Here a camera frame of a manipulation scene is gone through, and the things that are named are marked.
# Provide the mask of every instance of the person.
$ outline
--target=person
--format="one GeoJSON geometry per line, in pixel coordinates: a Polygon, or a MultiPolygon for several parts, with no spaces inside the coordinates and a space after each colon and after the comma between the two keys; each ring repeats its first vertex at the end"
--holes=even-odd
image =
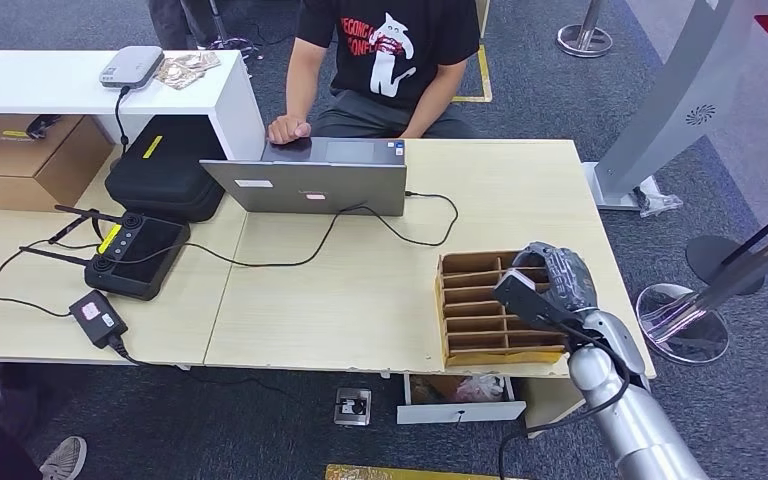
{"type": "Polygon", "coordinates": [[[475,0],[302,0],[287,110],[269,125],[269,141],[474,138],[451,101],[479,37],[475,0]],[[334,100],[308,123],[335,28],[334,100]]]}
{"type": "Polygon", "coordinates": [[[69,437],[37,468],[19,442],[0,428],[0,480],[74,480],[87,456],[87,442],[69,437]]]}
{"type": "Polygon", "coordinates": [[[190,32],[198,48],[207,48],[218,38],[208,0],[148,0],[148,11],[164,50],[189,50],[190,32]]]}

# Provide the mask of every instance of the plug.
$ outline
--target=plug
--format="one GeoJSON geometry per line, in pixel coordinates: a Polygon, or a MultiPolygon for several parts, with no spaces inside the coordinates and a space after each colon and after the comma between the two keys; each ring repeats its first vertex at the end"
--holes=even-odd
{"type": "Polygon", "coordinates": [[[96,348],[106,348],[111,338],[121,337],[128,331],[122,317],[98,290],[93,290],[69,307],[69,313],[96,348]]]}

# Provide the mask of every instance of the cat graphic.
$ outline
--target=cat graphic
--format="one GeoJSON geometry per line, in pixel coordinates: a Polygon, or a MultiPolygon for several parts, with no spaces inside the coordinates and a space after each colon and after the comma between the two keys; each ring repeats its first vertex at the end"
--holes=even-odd
{"type": "Polygon", "coordinates": [[[399,93],[399,83],[416,73],[416,68],[411,67],[393,78],[396,57],[404,53],[408,60],[413,58],[413,43],[405,35],[408,28],[394,20],[389,13],[385,15],[384,25],[369,36],[370,45],[375,46],[375,65],[372,66],[369,88],[373,93],[393,98],[399,93]]]}

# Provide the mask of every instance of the black carrying case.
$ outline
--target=black carrying case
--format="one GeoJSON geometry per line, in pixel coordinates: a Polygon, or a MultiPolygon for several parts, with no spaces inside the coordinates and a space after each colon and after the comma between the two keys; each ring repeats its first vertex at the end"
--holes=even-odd
{"type": "Polygon", "coordinates": [[[104,181],[125,209],[168,220],[213,217],[225,191],[199,160],[225,160],[205,115],[157,115],[104,181]]]}

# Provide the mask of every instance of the yellow label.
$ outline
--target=yellow label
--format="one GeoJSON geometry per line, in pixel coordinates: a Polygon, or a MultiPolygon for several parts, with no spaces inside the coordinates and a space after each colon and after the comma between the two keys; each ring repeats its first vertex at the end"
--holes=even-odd
{"type": "Polygon", "coordinates": [[[19,137],[19,138],[28,138],[28,134],[25,132],[20,132],[18,130],[5,130],[1,132],[2,135],[5,137],[19,137]]]}
{"type": "Polygon", "coordinates": [[[143,158],[150,157],[151,154],[154,153],[154,149],[157,148],[158,145],[160,145],[161,140],[163,140],[163,135],[158,135],[154,137],[154,141],[151,142],[151,146],[148,147],[148,150],[146,150],[146,153],[143,154],[143,158]]]}
{"type": "Polygon", "coordinates": [[[107,234],[107,238],[105,238],[104,241],[101,242],[101,245],[98,247],[98,253],[104,253],[105,250],[107,250],[107,247],[113,243],[113,239],[116,238],[116,234],[119,233],[119,230],[121,229],[122,225],[113,225],[113,228],[110,229],[110,233],[107,234]]]}

